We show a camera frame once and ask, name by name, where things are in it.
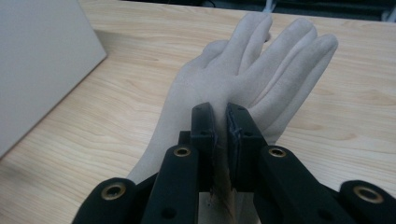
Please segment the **glove finger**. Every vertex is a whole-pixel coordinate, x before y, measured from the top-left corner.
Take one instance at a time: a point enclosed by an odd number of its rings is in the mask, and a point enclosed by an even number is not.
[[[283,133],[326,69],[337,46],[334,35],[317,38],[298,53],[274,87],[249,110],[260,123],[267,142],[274,144]]]
[[[254,34],[257,28],[264,28],[263,26],[260,26],[260,24],[269,17],[269,14],[262,12],[248,13],[238,23],[233,31],[233,35],[231,36],[226,49],[219,56],[217,66],[224,67],[227,70],[225,71],[226,74],[237,75],[250,37]]]
[[[286,67],[296,54],[312,43],[317,31],[312,22],[298,19],[287,27],[272,43],[260,58],[249,67],[244,78],[251,80],[260,87],[253,88],[256,92],[251,106],[257,104],[283,74]]]
[[[187,63],[187,66],[206,68],[207,65],[217,58],[226,48],[228,40],[216,40],[206,45],[202,54]]]
[[[272,25],[272,18],[268,16],[263,20],[253,35],[250,37],[245,52],[242,56],[241,65],[239,66],[239,74],[243,74],[248,68],[260,57],[262,53],[262,45],[269,38],[269,30]]]

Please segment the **white glove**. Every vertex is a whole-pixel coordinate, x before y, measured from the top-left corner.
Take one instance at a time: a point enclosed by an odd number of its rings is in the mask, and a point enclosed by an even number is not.
[[[246,214],[239,214],[249,210],[243,204],[252,206],[251,198],[244,200],[241,194],[235,209],[226,150],[227,103],[247,108],[272,145],[312,91],[337,48],[333,35],[317,37],[313,24],[299,19],[262,53],[271,24],[269,14],[248,13],[229,41],[210,43],[200,56],[181,68],[148,148],[128,175],[140,183],[157,173],[164,152],[177,144],[179,132],[191,129],[192,108],[209,102],[219,136],[214,155],[215,194],[200,194],[199,223],[235,223],[240,217],[247,218]]]

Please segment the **dark background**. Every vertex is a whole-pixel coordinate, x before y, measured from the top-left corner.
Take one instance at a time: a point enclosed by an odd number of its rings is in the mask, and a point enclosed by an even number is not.
[[[139,2],[262,11],[265,0],[135,0]],[[276,1],[275,13],[381,21],[396,0],[287,0]]]

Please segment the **wooden table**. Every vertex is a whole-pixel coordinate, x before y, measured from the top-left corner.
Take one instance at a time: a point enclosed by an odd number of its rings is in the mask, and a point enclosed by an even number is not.
[[[69,223],[98,183],[127,176],[177,70],[209,42],[229,38],[246,14],[81,5],[108,57],[0,160],[1,223]],[[297,16],[273,18],[271,41]],[[339,49],[277,143],[333,189],[362,179],[396,196],[396,25],[309,20],[320,35],[335,34]]]

